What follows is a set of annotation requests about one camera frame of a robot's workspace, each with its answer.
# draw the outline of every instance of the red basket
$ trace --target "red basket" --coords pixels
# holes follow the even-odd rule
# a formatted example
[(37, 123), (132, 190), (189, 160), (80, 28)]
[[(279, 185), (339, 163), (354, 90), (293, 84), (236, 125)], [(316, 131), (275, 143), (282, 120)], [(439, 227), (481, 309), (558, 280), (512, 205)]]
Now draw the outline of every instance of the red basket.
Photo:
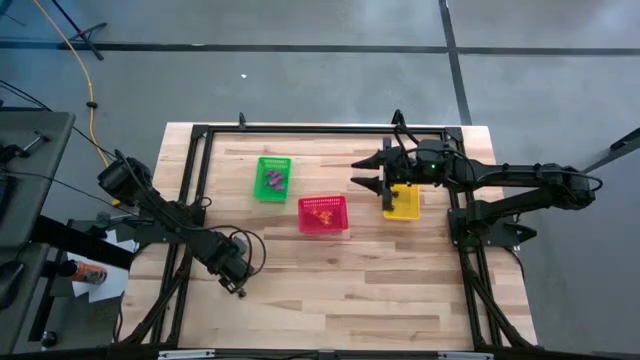
[(301, 233), (339, 232), (348, 228), (344, 196), (298, 200), (298, 230)]

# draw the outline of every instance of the concrete floor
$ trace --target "concrete floor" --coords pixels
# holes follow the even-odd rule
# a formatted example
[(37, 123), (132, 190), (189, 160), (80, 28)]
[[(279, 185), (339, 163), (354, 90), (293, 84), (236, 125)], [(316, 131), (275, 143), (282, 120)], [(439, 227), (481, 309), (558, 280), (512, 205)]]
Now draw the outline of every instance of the concrete floor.
[[(64, 24), (49, 2), (41, 1)], [(108, 27), (95, 35), (99, 41), (445, 45), (437, 0), (60, 2), (80, 26), (107, 21)], [(640, 47), (640, 3), (634, 0), (450, 0), (449, 8), (459, 46)], [(9, 14), (27, 27), (0, 19), (0, 40), (58, 40), (31, 2), (16, 1)], [(71, 33), (66, 24), (64, 29)], [(100, 106), (99, 141), (151, 168), (166, 122), (235, 121), (239, 111), (249, 121), (387, 123), (400, 108), (410, 123), (460, 124), (445, 54), (104, 56), (99, 62), (82, 53)], [(635, 101), (640, 90), (638, 60), (460, 57), (472, 122), (490, 127), (498, 161), (579, 167), (640, 125), (640, 104)], [(70, 53), (0, 50), (0, 79), (55, 110), (76, 113), (76, 126), (87, 130), (86, 83)], [(10, 105), (23, 104), (3, 98)], [(57, 177), (107, 199), (96, 182), (102, 168), (91, 146), (74, 135)], [(99, 210), (105, 210), (100, 203), (54, 185), (44, 213), (64, 221), (86, 219)], [(535, 217), (526, 219), (535, 222)], [(590, 328), (588, 318), (572, 311), (562, 280), (567, 269), (561, 269), (561, 259), (550, 247), (552, 243), (540, 239), (522, 251), (540, 343), (566, 351), (640, 352), (638, 345), (608, 348), (606, 329)], [(631, 328), (628, 333), (630, 344), (637, 331)], [(598, 348), (591, 341), (594, 336), (599, 338)]]

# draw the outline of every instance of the plastic basket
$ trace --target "plastic basket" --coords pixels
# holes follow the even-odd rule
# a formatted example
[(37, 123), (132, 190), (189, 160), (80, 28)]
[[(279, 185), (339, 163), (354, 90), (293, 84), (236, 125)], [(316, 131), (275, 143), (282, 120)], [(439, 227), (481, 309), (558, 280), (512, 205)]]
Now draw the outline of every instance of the plastic basket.
[(349, 228), (344, 196), (298, 200), (298, 230), (301, 233), (340, 232)]
[[(282, 190), (276, 190), (269, 185), (267, 172), (277, 171), (282, 174), (280, 185)], [(291, 175), (291, 159), (261, 157), (258, 159), (256, 181), (253, 187), (253, 197), (260, 201), (285, 202), (289, 194), (289, 177)]]
[(398, 196), (391, 200), (393, 211), (384, 211), (387, 220), (420, 219), (420, 187), (418, 185), (393, 185), (391, 191)]

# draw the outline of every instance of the wood plank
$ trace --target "wood plank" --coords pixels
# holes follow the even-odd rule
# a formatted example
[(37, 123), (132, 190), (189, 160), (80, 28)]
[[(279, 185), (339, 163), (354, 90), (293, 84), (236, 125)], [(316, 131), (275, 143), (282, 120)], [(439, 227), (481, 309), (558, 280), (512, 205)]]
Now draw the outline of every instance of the wood plank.
[[(192, 125), (167, 124), (153, 179), (166, 199), (178, 196)], [(495, 163), (486, 127), (463, 127), (463, 134), (469, 157)], [(448, 192), (421, 186), (421, 219), (393, 222), (382, 217), (380, 198), (349, 181), (351, 176), (379, 174), (352, 169), (350, 164), (373, 154), (381, 139), (379, 135), (350, 134), (215, 135), (205, 191), (213, 203), (207, 209), (206, 223), (232, 224), (256, 232), (265, 241), (267, 259), (262, 273), (247, 283), (248, 296), (242, 300), (229, 295), (216, 277), (194, 262), (181, 347), (472, 347), (460, 262), (446, 222)], [(293, 159), (286, 203), (260, 203), (253, 198), (260, 156)], [(194, 174), (201, 158), (198, 152)], [(194, 176), (190, 198), (196, 181)], [(298, 199), (326, 195), (345, 196), (349, 230), (299, 233)], [(485, 188), (475, 196), (491, 201), (503, 194), (500, 188)], [(257, 265), (264, 254), (257, 242), (253, 250)], [(123, 304), (123, 337), (155, 301), (166, 251), (166, 245), (152, 245), (134, 262)], [(502, 249), (487, 249), (487, 261), (496, 301), (523, 335), (535, 342), (518, 264)], [(482, 305), (479, 313), (488, 339)], [(170, 320), (165, 321), (165, 334)]]

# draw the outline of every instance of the green basket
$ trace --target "green basket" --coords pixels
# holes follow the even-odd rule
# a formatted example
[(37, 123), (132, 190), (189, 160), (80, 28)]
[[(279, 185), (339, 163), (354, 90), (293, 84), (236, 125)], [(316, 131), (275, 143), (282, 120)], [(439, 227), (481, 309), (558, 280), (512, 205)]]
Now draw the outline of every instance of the green basket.
[[(284, 190), (278, 191), (268, 184), (265, 175), (267, 171), (273, 170), (282, 173), (283, 180), (280, 185)], [(289, 158), (269, 158), (258, 159), (258, 170), (256, 171), (256, 182), (253, 187), (253, 197), (260, 201), (285, 202), (289, 194), (289, 176), (291, 175), (291, 159)]]

